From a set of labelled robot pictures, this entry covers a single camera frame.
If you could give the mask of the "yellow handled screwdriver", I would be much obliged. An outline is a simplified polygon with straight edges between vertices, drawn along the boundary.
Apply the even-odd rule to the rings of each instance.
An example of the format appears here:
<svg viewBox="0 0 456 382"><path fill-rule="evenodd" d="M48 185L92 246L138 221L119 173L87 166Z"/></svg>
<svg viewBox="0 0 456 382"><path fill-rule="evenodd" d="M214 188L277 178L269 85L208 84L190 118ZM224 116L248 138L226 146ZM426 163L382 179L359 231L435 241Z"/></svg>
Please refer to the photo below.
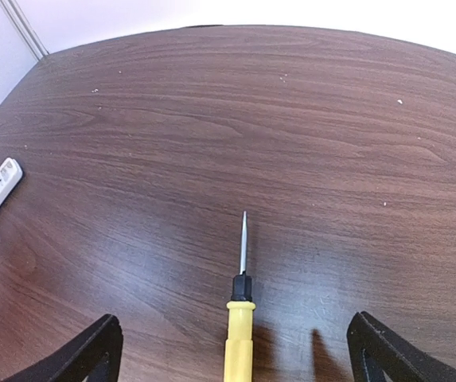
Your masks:
<svg viewBox="0 0 456 382"><path fill-rule="evenodd" d="M223 382L252 381L253 314L252 278L247 274L247 212L243 212L240 237L240 269L232 279L227 303L228 329L224 347Z"/></svg>

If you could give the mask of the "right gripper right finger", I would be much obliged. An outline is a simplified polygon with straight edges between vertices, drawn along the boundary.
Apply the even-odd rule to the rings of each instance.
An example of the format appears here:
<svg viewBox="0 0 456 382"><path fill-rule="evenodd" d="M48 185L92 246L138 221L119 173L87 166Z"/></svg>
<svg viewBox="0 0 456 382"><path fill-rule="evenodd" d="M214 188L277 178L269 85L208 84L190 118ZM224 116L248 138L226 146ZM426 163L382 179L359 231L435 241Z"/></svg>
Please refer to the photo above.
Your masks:
<svg viewBox="0 0 456 382"><path fill-rule="evenodd" d="M419 350L366 311L347 329L355 381L456 381L456 368Z"/></svg>

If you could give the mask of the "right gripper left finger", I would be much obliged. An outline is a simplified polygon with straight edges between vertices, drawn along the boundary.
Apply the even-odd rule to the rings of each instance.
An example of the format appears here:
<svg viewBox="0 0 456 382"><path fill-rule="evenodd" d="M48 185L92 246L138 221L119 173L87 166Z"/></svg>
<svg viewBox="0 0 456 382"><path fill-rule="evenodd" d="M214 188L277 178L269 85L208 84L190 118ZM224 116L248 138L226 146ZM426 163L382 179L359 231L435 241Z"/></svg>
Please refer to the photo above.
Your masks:
<svg viewBox="0 0 456 382"><path fill-rule="evenodd" d="M123 350L119 319L105 314L71 341L7 381L117 381Z"/></svg>

